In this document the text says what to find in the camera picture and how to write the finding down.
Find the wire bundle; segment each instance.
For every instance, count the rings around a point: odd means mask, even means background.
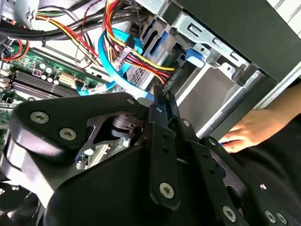
[[[12,21],[11,24],[12,25],[17,25],[17,22],[16,21]],[[29,41],[26,42],[25,51],[23,53],[22,53],[22,50],[23,50],[22,41],[20,39],[17,39],[17,42],[19,44],[19,50],[18,50],[18,52],[15,53],[14,55],[10,56],[10,57],[7,57],[7,58],[3,57],[1,60],[3,60],[3,61],[16,61],[16,60],[20,60],[20,59],[22,59],[28,53],[28,50],[29,50]],[[9,39],[8,43],[6,43],[4,46],[7,48],[12,43],[13,43],[13,40]]]
[[[104,30],[104,47],[107,51],[107,56],[111,63],[117,58],[118,54],[126,47],[126,44],[118,40],[112,29],[112,17],[115,15],[118,8],[123,4],[123,0],[107,0],[105,6],[105,14],[103,20]],[[132,51],[124,61],[132,66],[142,68],[152,74],[154,74],[162,84],[166,83],[166,80],[170,78],[170,72],[174,68],[159,66],[148,59],[141,56],[136,51]]]
[[[69,27],[61,24],[60,22],[50,19],[46,16],[37,16],[38,19],[42,19],[45,21],[49,21],[53,25],[55,25],[58,29],[60,29],[67,37],[69,37],[74,45],[76,45],[84,54],[86,57],[88,57],[91,62],[93,62],[96,65],[99,65],[99,59],[98,54],[94,51],[94,49],[89,46],[80,35],[76,34],[72,29]]]

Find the yellow wire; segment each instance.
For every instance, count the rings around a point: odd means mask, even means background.
[[[47,21],[47,19],[45,18],[45,17],[43,17],[43,16],[36,16],[37,18],[39,18],[39,19],[43,19],[43,20],[46,20]],[[64,29],[60,24],[58,24],[55,20],[53,20],[53,19],[50,19],[49,20],[49,22],[50,23],[52,23],[52,24],[54,24],[55,26],[57,26],[58,28],[60,28],[64,33],[66,33],[71,39],[72,39],[72,41],[78,46],[78,48],[82,51],[82,52],[84,52],[85,54],[87,54],[88,56],[90,56],[89,57],[89,59],[94,63],[94,64],[96,64],[96,65],[98,65],[99,63],[93,58],[93,57],[91,57],[91,55],[90,55],[90,53],[85,49],[85,48],[83,48],[82,46],[81,46],[81,44],[66,30],[66,29]]]
[[[119,41],[118,39],[116,39],[110,32],[107,32],[107,34],[109,35],[109,37],[111,39],[113,39],[115,42],[117,42],[119,45],[125,47],[125,43]],[[161,70],[165,70],[165,71],[174,71],[174,68],[171,68],[171,67],[162,67],[162,66],[159,66],[153,62],[151,62],[150,60],[146,59],[145,57],[141,56],[139,53],[137,53],[136,51],[133,51],[133,54],[137,57],[139,57],[140,59],[142,59],[143,61],[149,63],[150,65],[152,65],[153,67],[155,68],[158,68],[158,69],[161,69]]]
[[[134,63],[131,63],[131,62],[128,62],[128,61],[127,61],[127,63],[130,64],[130,65],[132,65],[132,66],[134,66],[134,67],[142,68],[142,69],[148,71],[149,73],[154,74],[163,84],[165,84],[164,80],[158,74],[155,74],[154,72],[152,72],[148,68],[140,66],[140,65],[137,65],[137,64],[134,64]]]

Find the mounting hole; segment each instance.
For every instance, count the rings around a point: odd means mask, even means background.
[[[213,169],[209,168],[208,170],[209,170],[209,172],[210,172],[211,174],[214,174],[214,170],[213,170]]]
[[[138,126],[136,128],[134,128],[133,133],[134,134],[139,134],[143,131],[143,128],[141,126]]]
[[[169,150],[168,150],[167,147],[163,147],[162,150],[163,150],[165,153],[168,153],[168,152],[169,152]]]

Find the black wire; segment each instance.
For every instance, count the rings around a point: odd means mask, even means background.
[[[65,14],[67,14],[72,20],[74,20],[74,22],[77,22],[79,21],[79,18],[74,14],[72,13],[71,11],[69,11],[68,9],[66,8],[63,8],[63,7],[59,7],[59,6],[46,6],[44,8],[57,8],[61,11],[63,11]],[[89,44],[89,46],[92,48],[92,49],[95,49],[94,46],[93,46],[93,43],[91,41],[91,38],[90,36],[88,35],[88,33],[85,33],[84,34],[84,40],[86,43]]]
[[[112,21],[112,24],[118,24],[122,22],[127,22],[127,21],[133,21],[137,20],[137,14],[133,15],[128,15],[128,16],[123,16],[123,17],[118,17],[114,18]],[[88,24],[84,26],[84,32],[93,30],[95,28],[101,27],[101,22],[100,20],[96,24]],[[77,27],[74,30],[76,33],[81,32],[81,27]],[[30,40],[30,41],[41,41],[43,38],[48,41],[48,40],[67,40],[68,38],[65,37],[64,33],[61,31],[49,31],[49,32],[44,32],[44,35],[42,35],[42,31],[35,31],[35,30],[28,30],[28,29],[22,29],[22,30],[12,30],[12,29],[7,29],[0,27],[0,34],[4,34],[10,38],[13,39],[22,39],[22,40]]]
[[[122,14],[134,14],[134,13],[135,13],[135,11],[133,11],[132,9],[130,9],[130,10],[125,9],[125,10],[121,10],[121,11],[117,12],[116,15],[119,16],[119,15],[122,15]],[[88,22],[92,22],[92,21],[94,22],[95,20],[99,21],[102,18],[103,18],[103,12],[95,13],[95,14],[92,14],[90,16],[87,16],[87,18],[86,18],[87,25],[88,25]],[[68,27],[74,30],[74,28],[76,28],[78,26],[81,26],[82,21],[83,21],[83,19],[68,25]],[[1,22],[2,22],[2,26],[0,26],[0,34],[4,34],[4,35],[12,37],[12,38],[13,37],[19,38],[19,37],[26,37],[26,36],[28,36],[28,37],[36,37],[36,36],[42,37],[41,31],[23,29],[21,27],[14,27],[13,25],[11,25],[10,23],[8,23],[4,20],[2,20]],[[44,32],[45,37],[51,37],[52,35],[57,35],[57,34],[62,34],[62,32],[59,29]]]
[[[75,11],[75,10],[79,9],[80,7],[88,4],[89,2],[91,2],[91,0],[82,0],[78,3],[76,3],[75,5],[71,6],[68,10],[71,11],[71,12]],[[46,9],[46,8],[47,8],[47,6],[39,8],[39,10]],[[61,13],[61,12],[58,12],[58,11],[47,11],[47,12],[48,13],[53,13],[53,14]]]

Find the screw hole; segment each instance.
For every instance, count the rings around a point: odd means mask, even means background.
[[[163,150],[165,153],[168,153],[168,152],[169,152],[169,150],[168,150],[167,147],[163,147],[162,150]]]
[[[214,174],[214,170],[213,170],[213,169],[209,168],[208,170],[209,170],[209,172],[210,172],[211,174]]]
[[[134,133],[134,134],[139,134],[139,133],[141,133],[142,131],[143,131],[143,128],[140,127],[140,126],[138,126],[138,127],[136,127],[136,128],[133,130],[133,133]]]
[[[43,115],[36,115],[35,118],[38,120],[43,120],[45,117]]]

